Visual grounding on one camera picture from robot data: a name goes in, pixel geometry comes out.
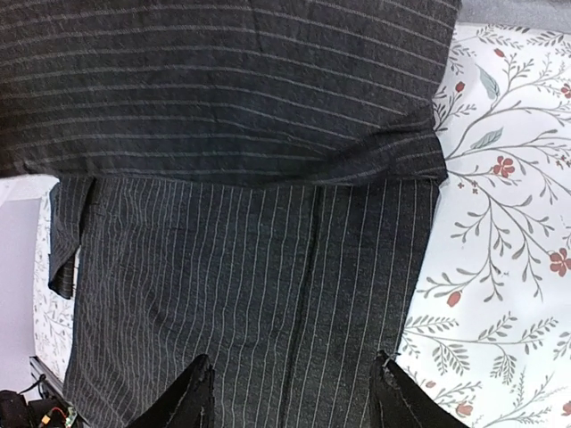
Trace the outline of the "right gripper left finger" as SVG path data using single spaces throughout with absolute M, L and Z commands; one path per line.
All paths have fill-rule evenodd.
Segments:
M 214 379 L 209 357 L 199 355 L 128 428 L 212 428 Z

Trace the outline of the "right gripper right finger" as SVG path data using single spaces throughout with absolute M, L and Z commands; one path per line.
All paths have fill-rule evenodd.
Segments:
M 465 428 L 439 407 L 383 350 L 369 373 L 372 428 Z

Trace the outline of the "black pinstriped long sleeve shirt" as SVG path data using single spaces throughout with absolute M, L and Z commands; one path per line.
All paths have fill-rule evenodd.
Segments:
M 453 427 L 394 357 L 458 1 L 4 1 L 1 174 L 56 177 L 93 427 Z

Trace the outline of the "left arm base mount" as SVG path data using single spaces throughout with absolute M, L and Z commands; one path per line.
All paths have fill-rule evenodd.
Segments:
M 58 395 L 44 374 L 28 389 L 1 391 L 3 428 L 82 427 L 79 414 Z

